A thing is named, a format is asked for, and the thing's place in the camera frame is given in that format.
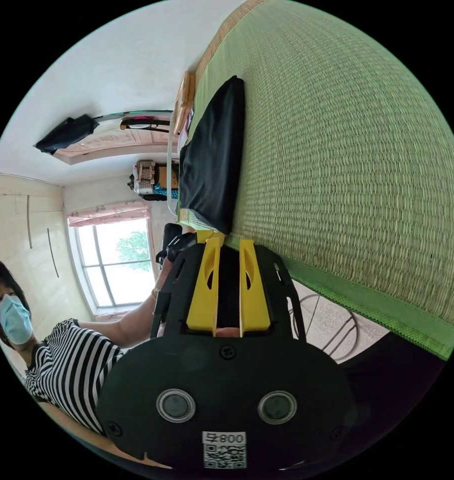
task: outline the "hand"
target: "hand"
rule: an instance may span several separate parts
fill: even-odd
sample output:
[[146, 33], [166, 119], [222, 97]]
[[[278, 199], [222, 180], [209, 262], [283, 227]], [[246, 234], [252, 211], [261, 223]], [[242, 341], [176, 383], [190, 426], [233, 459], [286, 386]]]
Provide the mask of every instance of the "hand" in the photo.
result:
[[157, 282], [155, 283], [156, 289], [161, 289], [163, 287], [163, 284], [165, 283], [165, 280], [167, 279], [167, 276], [170, 273], [172, 267], [173, 263], [168, 260], [168, 258], [165, 258], [165, 260], [163, 260], [162, 270], [160, 271], [160, 275], [158, 276]]
[[240, 336], [240, 329], [226, 326], [217, 329], [217, 337], [234, 338]]

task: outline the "woven mat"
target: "woven mat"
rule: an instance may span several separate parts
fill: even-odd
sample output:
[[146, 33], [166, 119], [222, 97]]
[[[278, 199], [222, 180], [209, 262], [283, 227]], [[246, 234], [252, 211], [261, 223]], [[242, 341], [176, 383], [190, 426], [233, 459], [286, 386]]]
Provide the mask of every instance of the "woven mat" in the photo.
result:
[[195, 88], [198, 86], [198, 82], [202, 78], [202, 75], [205, 73], [207, 65], [210, 63], [210, 60], [215, 55], [217, 48], [223, 42], [228, 33], [255, 7], [264, 3], [265, 0], [247, 0], [242, 5], [239, 5], [220, 25], [220, 28], [217, 30], [217, 33], [212, 38], [212, 41], [209, 43], [207, 49], [205, 50], [202, 58], [198, 62], [197, 68], [195, 69]]
[[246, 128], [228, 244], [254, 239], [294, 279], [447, 359], [454, 138], [422, 85], [359, 30], [285, 0], [251, 9], [217, 46], [190, 137], [232, 75], [245, 81]]

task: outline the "curtain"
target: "curtain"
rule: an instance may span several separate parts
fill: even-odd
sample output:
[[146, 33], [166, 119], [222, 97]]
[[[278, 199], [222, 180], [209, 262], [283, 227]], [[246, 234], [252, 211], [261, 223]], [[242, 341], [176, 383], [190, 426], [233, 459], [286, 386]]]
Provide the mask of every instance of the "curtain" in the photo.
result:
[[98, 205], [68, 214], [71, 227], [86, 225], [116, 224], [127, 220], [150, 218], [150, 207], [144, 200], [128, 200], [107, 205]]

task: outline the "yellow bracket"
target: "yellow bracket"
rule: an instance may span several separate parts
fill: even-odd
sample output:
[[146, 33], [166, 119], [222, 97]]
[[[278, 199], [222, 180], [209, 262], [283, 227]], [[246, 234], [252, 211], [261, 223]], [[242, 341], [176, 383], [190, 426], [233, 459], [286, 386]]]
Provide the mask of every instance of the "yellow bracket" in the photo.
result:
[[253, 240], [240, 240], [240, 336], [245, 332], [265, 332], [270, 316], [257, 263]]
[[[217, 331], [218, 276], [220, 248], [225, 235], [213, 230], [197, 231], [197, 243], [205, 244], [197, 283], [187, 317], [192, 331]], [[270, 316], [263, 290], [262, 278], [252, 240], [240, 240], [240, 336], [245, 332], [265, 332], [270, 327]], [[212, 276], [210, 287], [208, 280]]]
[[[205, 243], [205, 250], [188, 312], [187, 327], [190, 330], [211, 332], [215, 336], [217, 331], [220, 247], [225, 236], [217, 234], [209, 237], [200, 237], [199, 239], [198, 233], [197, 243]], [[212, 283], [209, 287], [208, 279], [210, 275], [212, 275]]]
[[198, 230], [197, 231], [197, 243], [204, 244], [208, 239], [219, 239], [220, 246], [225, 241], [225, 235], [214, 230]]

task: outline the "blue surgical mask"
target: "blue surgical mask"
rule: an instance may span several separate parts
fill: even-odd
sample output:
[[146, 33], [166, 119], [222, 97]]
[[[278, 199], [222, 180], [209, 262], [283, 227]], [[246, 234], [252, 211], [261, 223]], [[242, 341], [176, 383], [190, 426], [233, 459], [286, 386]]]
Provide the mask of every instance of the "blue surgical mask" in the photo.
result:
[[30, 312], [17, 296], [4, 295], [0, 302], [0, 324], [15, 345], [26, 344], [33, 335]]

